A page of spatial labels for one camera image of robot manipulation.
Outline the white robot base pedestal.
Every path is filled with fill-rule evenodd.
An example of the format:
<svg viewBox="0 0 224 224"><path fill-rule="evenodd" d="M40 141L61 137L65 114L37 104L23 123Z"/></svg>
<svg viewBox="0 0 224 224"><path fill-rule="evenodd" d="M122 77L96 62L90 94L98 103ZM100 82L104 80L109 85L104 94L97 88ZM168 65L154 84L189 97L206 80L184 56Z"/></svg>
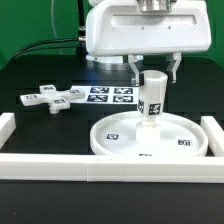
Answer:
<svg viewBox="0 0 224 224"><path fill-rule="evenodd" d="M125 56L86 56L89 66L108 71L126 70L132 64L141 65L143 62L142 55L125 55Z"/></svg>

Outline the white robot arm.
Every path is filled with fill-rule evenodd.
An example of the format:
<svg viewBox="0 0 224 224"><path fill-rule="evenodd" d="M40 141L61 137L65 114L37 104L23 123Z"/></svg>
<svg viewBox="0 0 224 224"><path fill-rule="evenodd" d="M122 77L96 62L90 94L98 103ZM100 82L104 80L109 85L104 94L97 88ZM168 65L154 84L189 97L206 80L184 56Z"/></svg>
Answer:
<svg viewBox="0 0 224 224"><path fill-rule="evenodd" d="M205 0L89 0L86 18L87 59L118 64L127 57L165 55L174 83L183 53L201 52L211 45Z"/></svg>

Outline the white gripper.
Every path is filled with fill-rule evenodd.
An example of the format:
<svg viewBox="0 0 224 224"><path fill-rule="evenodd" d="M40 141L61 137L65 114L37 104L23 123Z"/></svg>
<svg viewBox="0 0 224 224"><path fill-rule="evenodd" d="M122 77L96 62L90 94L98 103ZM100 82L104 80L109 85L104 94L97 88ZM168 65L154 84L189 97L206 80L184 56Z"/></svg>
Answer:
<svg viewBox="0 0 224 224"><path fill-rule="evenodd" d="M133 86L144 85L138 54L167 54L167 73L176 82L181 53L207 50L211 31L204 0L174 0L168 12L142 12L137 0L102 0L86 19L86 48L92 56L128 56Z"/></svg>

